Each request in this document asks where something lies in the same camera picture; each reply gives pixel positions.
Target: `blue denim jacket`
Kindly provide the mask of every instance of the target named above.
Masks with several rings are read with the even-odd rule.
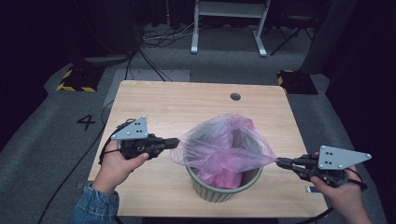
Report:
[[[102,224],[113,223],[119,211],[120,197],[117,192],[114,195],[102,193],[92,189],[88,185],[69,223],[71,224]]]

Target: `hand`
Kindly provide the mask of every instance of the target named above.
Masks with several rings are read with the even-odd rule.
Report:
[[[356,172],[355,166],[349,168]],[[345,172],[347,178],[361,181],[356,174],[348,169]],[[333,188],[316,176],[311,177],[311,182],[329,199],[332,207],[341,214],[344,223],[371,223],[361,201],[361,187],[359,185],[346,183],[338,188]]]
[[[118,141],[111,141],[108,143],[106,151],[117,148]],[[141,166],[148,157],[148,153],[143,153],[134,159],[125,160],[119,151],[105,154],[102,167],[92,183],[92,188],[103,193],[113,194],[116,186],[124,182],[129,174]]]

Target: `wooden table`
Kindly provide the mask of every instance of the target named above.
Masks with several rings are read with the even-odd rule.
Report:
[[[231,99],[234,92],[240,94],[239,101]],[[224,113],[252,119],[278,157],[297,158],[306,153],[286,94],[278,86],[122,81],[89,180],[100,169],[98,158],[105,141],[127,119],[146,115],[149,133],[171,138]],[[251,188],[227,202],[209,203],[195,193],[185,167],[174,163],[165,151],[117,187],[119,216],[313,217],[327,206],[322,195],[305,192],[308,185],[273,163],[264,167]]]

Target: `translucent trash bag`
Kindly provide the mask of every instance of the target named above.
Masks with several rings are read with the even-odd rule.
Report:
[[[218,189],[237,189],[243,172],[276,161],[252,120],[238,114],[205,121],[179,140],[171,159],[191,167],[203,182]]]

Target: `person's right hand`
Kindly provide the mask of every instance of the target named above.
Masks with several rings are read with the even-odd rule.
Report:
[[[349,168],[356,172],[355,166]],[[361,182],[352,171],[345,169],[345,172],[347,178]],[[330,204],[341,214],[345,223],[371,223],[361,201],[361,187],[359,185],[346,183],[338,188],[333,188],[316,176],[311,177],[311,182],[329,199]]]

